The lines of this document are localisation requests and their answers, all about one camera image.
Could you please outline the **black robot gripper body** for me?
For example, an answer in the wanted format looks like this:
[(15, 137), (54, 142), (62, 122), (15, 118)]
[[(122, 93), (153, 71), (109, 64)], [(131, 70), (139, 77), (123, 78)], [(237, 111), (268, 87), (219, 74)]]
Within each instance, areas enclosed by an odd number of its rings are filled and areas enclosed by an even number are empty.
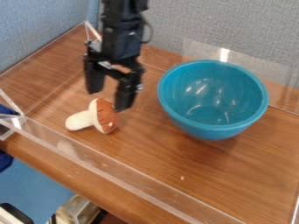
[(123, 77), (142, 78), (145, 68), (137, 58), (141, 55), (145, 27), (137, 26), (129, 30), (106, 28), (102, 42), (86, 43), (85, 62), (97, 62), (105, 70), (105, 75), (121, 80)]

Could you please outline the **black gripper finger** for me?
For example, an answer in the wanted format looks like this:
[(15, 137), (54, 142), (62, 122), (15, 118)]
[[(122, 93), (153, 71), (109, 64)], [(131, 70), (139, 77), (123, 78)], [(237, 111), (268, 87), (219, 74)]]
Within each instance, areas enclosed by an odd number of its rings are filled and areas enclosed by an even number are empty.
[(103, 67), (91, 61), (85, 62), (86, 72), (86, 86), (90, 94), (95, 94), (103, 90), (105, 87), (105, 70)]
[(115, 111), (130, 109), (134, 105), (137, 94), (142, 90), (142, 78), (123, 77), (117, 87)]

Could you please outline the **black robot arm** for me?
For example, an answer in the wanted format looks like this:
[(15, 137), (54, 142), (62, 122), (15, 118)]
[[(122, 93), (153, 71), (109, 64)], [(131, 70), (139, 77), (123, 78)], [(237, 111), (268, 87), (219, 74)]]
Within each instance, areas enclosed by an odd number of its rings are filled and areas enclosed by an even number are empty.
[(145, 28), (151, 26), (143, 16), (149, 0), (103, 0), (102, 43), (89, 40), (85, 54), (86, 87), (90, 94), (103, 90), (106, 76), (119, 81), (115, 94), (115, 111), (130, 109), (143, 89), (146, 69), (138, 61)]

